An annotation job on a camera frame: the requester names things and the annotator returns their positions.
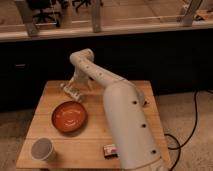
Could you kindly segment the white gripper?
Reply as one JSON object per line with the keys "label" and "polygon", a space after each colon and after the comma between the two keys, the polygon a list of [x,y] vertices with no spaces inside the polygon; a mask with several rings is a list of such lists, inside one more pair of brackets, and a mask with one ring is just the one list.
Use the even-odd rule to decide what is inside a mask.
{"label": "white gripper", "polygon": [[[76,81],[87,81],[88,79],[89,79],[89,76],[87,74],[85,74],[79,68],[76,68],[75,71],[74,71],[73,77],[68,82],[68,85],[71,86],[75,82],[75,80]],[[92,85],[91,80],[87,81],[87,86],[90,90],[93,89],[93,85]]]}

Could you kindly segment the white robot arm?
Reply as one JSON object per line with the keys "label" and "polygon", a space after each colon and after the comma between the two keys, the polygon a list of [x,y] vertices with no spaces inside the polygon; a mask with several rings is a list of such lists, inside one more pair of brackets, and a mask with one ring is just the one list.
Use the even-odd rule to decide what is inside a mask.
{"label": "white robot arm", "polygon": [[142,109],[144,94],[126,78],[96,65],[89,48],[72,53],[70,62],[75,67],[70,84],[92,78],[104,87],[104,112],[121,168],[169,171]]}

